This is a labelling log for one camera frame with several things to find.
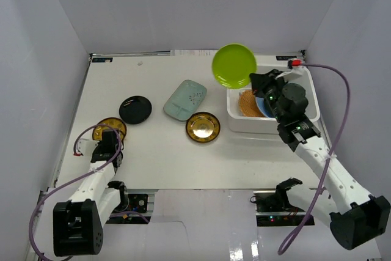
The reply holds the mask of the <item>light blue round plate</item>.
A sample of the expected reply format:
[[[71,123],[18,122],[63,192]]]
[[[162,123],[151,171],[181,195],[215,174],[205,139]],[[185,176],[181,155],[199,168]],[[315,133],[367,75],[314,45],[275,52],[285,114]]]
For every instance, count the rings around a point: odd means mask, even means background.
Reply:
[[[258,110],[267,118],[274,118],[274,114],[269,103],[261,97],[255,97]]]

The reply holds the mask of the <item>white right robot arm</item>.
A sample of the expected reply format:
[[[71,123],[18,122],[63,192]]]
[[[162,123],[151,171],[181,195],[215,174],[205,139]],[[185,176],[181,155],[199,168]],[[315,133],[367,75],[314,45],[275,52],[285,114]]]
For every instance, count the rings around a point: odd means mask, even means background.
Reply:
[[[301,180],[289,178],[276,186],[274,194],[257,196],[257,204],[269,211],[306,211],[328,226],[347,250],[382,235],[389,220],[389,201],[372,195],[339,162],[305,114],[309,103],[305,89],[286,82],[278,70],[249,77],[254,95],[276,118],[282,141],[320,180],[318,189],[311,190]]]

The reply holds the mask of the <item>black round plate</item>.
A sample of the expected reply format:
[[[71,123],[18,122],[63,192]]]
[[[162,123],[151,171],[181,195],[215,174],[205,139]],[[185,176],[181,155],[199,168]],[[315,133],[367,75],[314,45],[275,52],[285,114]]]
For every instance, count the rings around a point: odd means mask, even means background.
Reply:
[[[146,121],[151,113],[150,100],[139,95],[125,99],[119,107],[120,118],[129,125],[137,125]]]

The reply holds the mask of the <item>woven bamboo round tray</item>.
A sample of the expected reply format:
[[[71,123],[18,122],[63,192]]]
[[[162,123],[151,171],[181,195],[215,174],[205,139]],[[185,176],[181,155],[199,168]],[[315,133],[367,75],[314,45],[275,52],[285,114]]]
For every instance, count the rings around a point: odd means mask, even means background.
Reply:
[[[245,117],[265,117],[265,115],[258,109],[255,96],[249,89],[240,93],[238,105],[239,110]]]

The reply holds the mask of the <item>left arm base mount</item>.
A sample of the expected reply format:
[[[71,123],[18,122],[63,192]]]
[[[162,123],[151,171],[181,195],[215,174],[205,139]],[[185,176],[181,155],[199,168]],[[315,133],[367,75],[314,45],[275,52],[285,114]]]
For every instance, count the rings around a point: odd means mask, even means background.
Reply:
[[[147,220],[137,214],[128,213],[115,218],[109,218],[107,224],[148,224],[151,211],[148,209],[148,194],[129,194],[129,204],[125,211],[138,212]]]

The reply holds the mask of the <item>lime green round plate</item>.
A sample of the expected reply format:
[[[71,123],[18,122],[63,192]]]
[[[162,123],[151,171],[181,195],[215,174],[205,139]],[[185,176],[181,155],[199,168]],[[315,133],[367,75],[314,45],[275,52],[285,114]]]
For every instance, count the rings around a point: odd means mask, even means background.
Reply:
[[[220,85],[228,89],[240,89],[250,83],[249,75],[257,71],[257,61],[248,47],[232,43],[216,52],[211,69]]]

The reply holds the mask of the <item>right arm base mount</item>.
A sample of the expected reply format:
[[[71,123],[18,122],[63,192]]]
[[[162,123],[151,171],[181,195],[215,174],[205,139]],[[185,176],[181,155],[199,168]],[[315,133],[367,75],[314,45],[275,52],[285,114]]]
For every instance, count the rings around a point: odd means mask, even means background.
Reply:
[[[258,227],[296,227],[305,216],[304,210],[278,200],[274,191],[259,191],[249,201],[255,205]]]

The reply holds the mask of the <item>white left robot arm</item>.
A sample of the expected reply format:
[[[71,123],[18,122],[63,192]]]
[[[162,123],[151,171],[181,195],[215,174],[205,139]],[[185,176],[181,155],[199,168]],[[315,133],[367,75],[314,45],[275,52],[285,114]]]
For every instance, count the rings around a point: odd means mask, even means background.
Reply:
[[[114,212],[129,206],[126,185],[115,181],[123,154],[117,135],[104,130],[92,152],[89,171],[66,202],[53,208],[53,250],[57,257],[97,255],[103,247],[103,226]]]

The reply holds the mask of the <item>yellow patterned plate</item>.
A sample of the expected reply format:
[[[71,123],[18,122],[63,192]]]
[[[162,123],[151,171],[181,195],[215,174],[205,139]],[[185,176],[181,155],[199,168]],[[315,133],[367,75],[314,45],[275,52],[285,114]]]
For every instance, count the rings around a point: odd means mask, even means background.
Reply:
[[[219,136],[221,124],[212,113],[197,112],[186,121],[185,131],[193,141],[207,144]]]
[[[117,130],[122,141],[125,139],[127,127],[122,119],[116,117],[108,117],[98,122],[98,126],[92,131],[92,139],[101,141],[104,130],[111,130],[111,128]]]

